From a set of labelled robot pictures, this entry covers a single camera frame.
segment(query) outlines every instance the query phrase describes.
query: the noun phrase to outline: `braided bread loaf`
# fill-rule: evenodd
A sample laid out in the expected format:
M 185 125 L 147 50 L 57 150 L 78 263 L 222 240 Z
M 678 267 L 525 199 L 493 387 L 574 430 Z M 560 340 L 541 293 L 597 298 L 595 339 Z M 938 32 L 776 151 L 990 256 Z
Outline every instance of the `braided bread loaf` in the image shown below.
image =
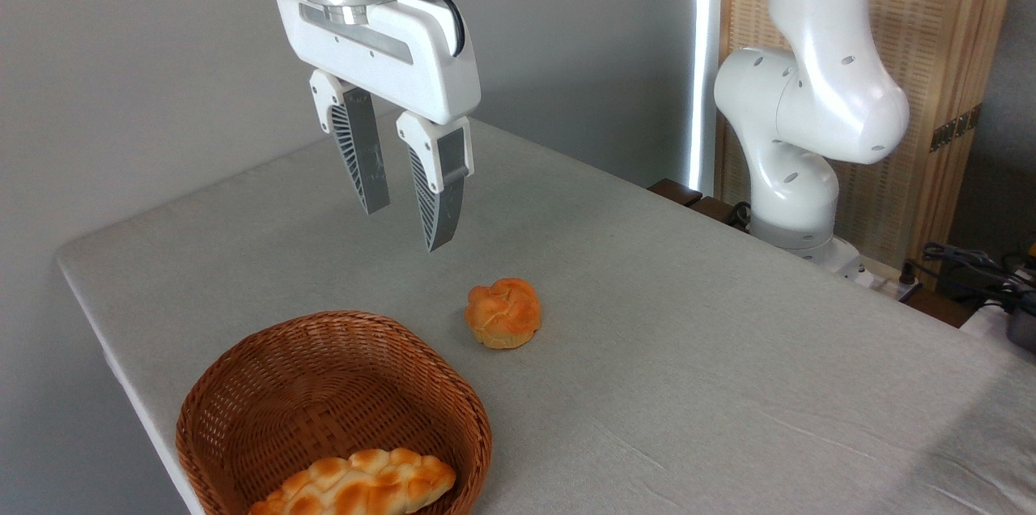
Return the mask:
M 457 475 L 434 456 L 373 449 L 324 458 L 291 476 L 249 515 L 405 515 L 453 488 Z

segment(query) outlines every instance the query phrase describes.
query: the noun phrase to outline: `wooden panel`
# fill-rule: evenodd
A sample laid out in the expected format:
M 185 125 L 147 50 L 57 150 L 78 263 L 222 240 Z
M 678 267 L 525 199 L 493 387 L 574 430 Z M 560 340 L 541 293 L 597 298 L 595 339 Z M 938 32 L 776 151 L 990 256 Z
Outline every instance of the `wooden panel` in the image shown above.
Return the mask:
M 870 0 L 874 41 L 906 91 L 911 123 L 902 143 L 877 165 L 832 162 L 841 195 L 836 233 L 877 261 L 898 266 L 923 241 L 949 233 L 973 135 L 929 152 L 932 132 L 981 102 L 1006 0 Z M 740 47 L 787 47 L 767 0 L 724 0 L 721 54 Z M 748 198 L 737 136 L 717 132 L 717 187 L 725 202 Z

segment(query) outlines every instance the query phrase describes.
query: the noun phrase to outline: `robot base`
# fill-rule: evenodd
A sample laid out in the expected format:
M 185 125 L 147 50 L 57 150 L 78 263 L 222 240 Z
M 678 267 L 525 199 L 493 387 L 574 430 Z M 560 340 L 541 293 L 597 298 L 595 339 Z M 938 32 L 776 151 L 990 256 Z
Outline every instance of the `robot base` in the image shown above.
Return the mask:
M 806 250 L 787 250 L 803 260 L 812 261 L 829 273 L 843 276 L 847 280 L 869 287 L 873 280 L 870 273 L 864 270 L 860 261 L 860 252 L 841 238 L 832 237 L 817 247 Z

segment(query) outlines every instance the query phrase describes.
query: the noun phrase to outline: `light strip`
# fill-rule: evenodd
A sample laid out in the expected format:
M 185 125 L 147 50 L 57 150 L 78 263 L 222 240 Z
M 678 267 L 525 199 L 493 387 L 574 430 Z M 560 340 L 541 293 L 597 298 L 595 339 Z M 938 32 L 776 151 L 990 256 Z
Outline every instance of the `light strip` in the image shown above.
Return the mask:
M 719 67 L 719 13 L 720 0 L 694 0 L 687 185 L 707 195 L 715 191 L 716 103 L 713 87 Z

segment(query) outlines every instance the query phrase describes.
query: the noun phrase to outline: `black cable bundle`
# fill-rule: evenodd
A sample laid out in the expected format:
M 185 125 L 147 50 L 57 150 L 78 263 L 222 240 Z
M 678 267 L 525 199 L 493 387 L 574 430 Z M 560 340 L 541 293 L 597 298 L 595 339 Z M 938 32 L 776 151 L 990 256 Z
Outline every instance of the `black cable bundle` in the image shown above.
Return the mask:
M 974 296 L 984 297 L 989 301 L 987 305 L 1000 306 L 1008 313 L 1020 308 L 1030 315 L 1036 315 L 1036 286 L 1033 285 L 1032 280 L 1002 267 L 987 253 L 980 250 L 962 250 L 959 247 L 943 245 L 943 242 L 926 242 L 922 250 L 921 260 L 943 261 L 947 264 L 947 270 L 946 273 L 937 273 L 914 260 L 909 261 L 909 263 L 949 287 L 954 287 L 954 289 Z M 994 280 L 995 284 L 988 287 L 975 287 L 951 278 L 955 271 L 962 270 L 962 268 L 984 279 Z

